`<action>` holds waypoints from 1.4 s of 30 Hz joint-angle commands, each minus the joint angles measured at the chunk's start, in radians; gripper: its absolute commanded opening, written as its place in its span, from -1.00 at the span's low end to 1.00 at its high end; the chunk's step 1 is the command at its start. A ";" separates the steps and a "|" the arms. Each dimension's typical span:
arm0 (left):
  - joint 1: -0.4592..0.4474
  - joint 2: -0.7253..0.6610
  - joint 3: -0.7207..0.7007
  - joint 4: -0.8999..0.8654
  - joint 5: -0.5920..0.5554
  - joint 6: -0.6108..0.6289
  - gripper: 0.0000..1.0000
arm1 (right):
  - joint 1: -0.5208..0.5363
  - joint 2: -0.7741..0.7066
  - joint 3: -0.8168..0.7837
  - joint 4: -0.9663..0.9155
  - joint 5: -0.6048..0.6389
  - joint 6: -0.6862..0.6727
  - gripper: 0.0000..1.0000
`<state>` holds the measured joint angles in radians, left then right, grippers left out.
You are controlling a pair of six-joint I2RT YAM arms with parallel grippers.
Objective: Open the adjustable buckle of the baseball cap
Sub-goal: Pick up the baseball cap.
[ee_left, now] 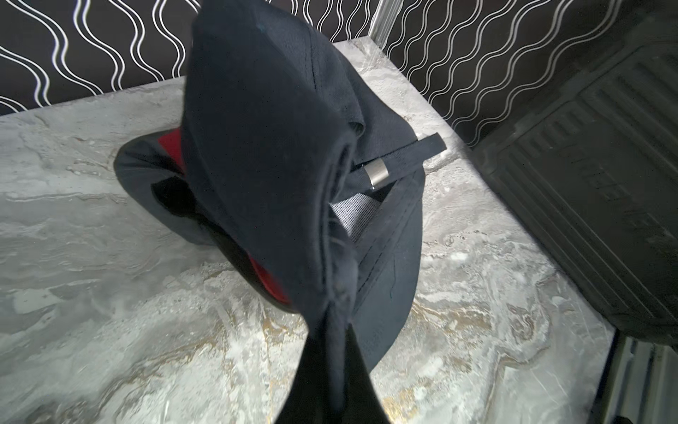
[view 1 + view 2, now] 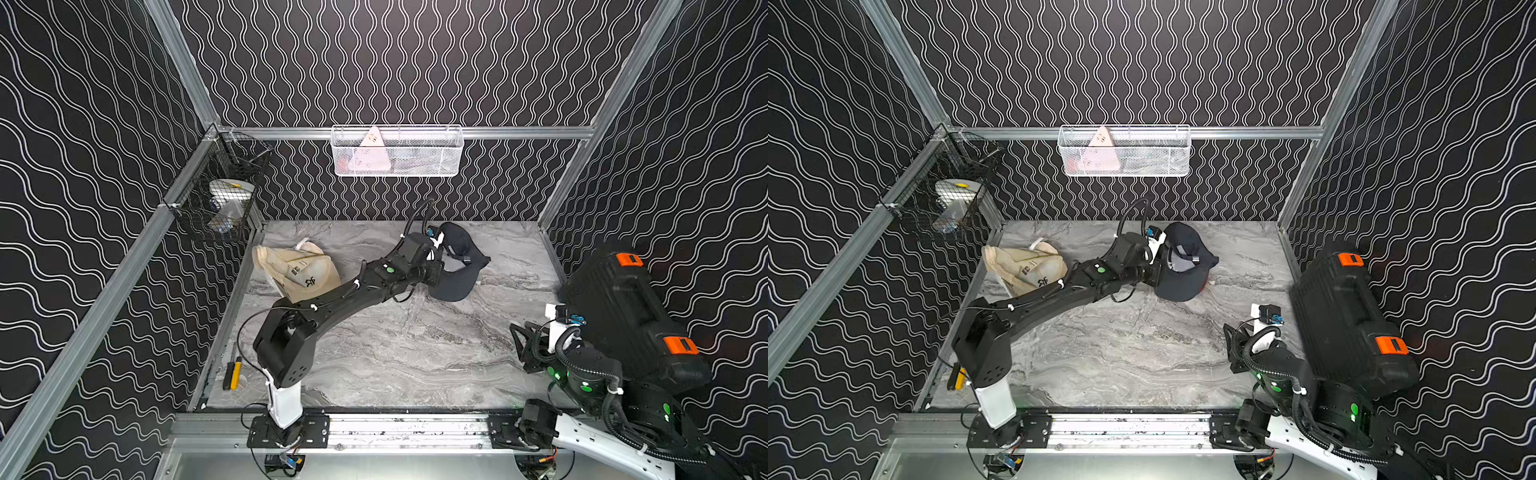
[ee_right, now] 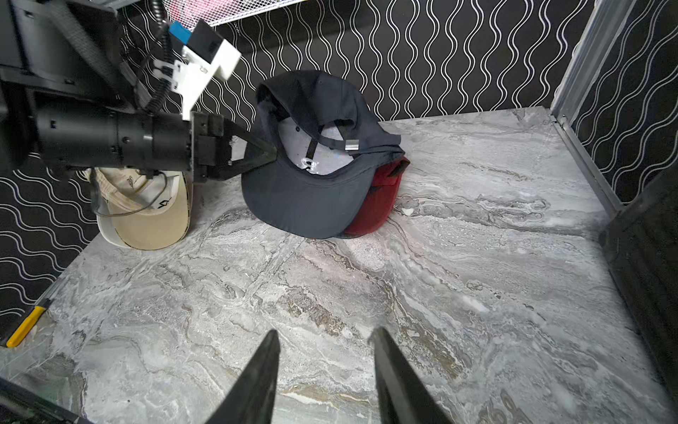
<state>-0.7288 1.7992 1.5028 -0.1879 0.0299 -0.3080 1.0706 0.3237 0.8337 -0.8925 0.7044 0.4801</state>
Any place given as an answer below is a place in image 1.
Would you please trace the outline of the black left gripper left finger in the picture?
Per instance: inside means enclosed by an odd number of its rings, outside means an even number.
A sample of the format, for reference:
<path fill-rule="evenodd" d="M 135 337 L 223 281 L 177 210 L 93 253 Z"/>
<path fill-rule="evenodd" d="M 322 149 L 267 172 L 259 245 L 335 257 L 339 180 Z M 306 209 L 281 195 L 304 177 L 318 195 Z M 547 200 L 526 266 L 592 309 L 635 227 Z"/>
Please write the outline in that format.
<path fill-rule="evenodd" d="M 327 329 L 323 324 L 305 341 L 298 369 L 275 423 L 330 423 Z"/>

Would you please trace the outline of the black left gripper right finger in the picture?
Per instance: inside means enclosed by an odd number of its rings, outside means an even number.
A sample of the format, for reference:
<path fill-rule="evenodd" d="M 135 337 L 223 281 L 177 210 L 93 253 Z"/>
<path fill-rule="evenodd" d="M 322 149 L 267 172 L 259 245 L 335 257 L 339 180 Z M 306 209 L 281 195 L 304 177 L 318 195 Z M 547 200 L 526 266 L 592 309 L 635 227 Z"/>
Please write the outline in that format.
<path fill-rule="evenodd" d="M 389 424 L 388 415 L 376 395 L 352 326 L 346 335 L 344 409 L 339 422 Z"/>

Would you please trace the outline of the navy blue baseball cap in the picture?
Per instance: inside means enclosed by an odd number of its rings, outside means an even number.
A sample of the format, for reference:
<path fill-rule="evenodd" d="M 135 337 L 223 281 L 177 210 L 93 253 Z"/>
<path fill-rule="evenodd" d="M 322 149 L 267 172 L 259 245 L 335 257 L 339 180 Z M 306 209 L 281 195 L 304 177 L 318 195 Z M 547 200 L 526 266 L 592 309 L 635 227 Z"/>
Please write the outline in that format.
<path fill-rule="evenodd" d="M 420 272 L 419 139 L 315 28 L 264 1 L 206 1 L 181 135 L 188 184 L 311 330 L 332 303 L 368 369 L 404 327 Z"/>

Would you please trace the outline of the red and black cap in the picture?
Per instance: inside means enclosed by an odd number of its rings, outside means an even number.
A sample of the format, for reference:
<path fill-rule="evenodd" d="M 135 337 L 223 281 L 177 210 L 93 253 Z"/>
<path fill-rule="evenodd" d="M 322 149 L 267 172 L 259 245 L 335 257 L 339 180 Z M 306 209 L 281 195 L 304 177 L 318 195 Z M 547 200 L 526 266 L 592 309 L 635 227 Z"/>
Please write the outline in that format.
<path fill-rule="evenodd" d="M 201 210 L 194 194 L 183 177 L 185 163 L 181 151 L 181 134 L 179 129 L 171 130 L 158 139 L 162 150 L 169 156 L 173 164 L 180 170 L 179 177 L 168 178 L 154 183 L 152 190 L 157 201 L 177 217 L 188 217 L 198 222 L 212 237 L 215 245 L 229 260 L 259 295 L 273 306 L 284 312 L 295 313 L 291 302 L 284 295 L 275 279 L 240 247 L 221 227 L 211 222 Z"/>

